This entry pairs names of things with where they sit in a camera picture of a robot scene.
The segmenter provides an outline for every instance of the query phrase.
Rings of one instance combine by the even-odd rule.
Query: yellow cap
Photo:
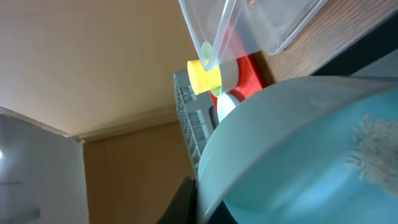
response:
[[[192,60],[188,61],[187,69],[194,94],[199,95],[221,86],[219,66],[214,66],[211,71],[206,72],[199,60]]]

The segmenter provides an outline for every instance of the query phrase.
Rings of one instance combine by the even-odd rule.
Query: ceiling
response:
[[[0,49],[0,106],[70,135],[158,116],[197,57],[177,0],[0,0]]]

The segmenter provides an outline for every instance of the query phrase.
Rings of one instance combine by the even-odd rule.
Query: wooden table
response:
[[[282,53],[254,58],[267,83],[311,75],[397,10],[398,0],[329,0]]]

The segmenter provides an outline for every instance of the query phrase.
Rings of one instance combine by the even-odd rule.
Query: clear plastic container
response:
[[[179,0],[205,70],[264,50],[280,53],[327,0]]]

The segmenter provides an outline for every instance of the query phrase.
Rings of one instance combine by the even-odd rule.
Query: white powder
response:
[[[346,164],[359,169],[359,179],[379,184],[398,197],[398,121],[372,120],[366,114],[353,128],[355,147]]]

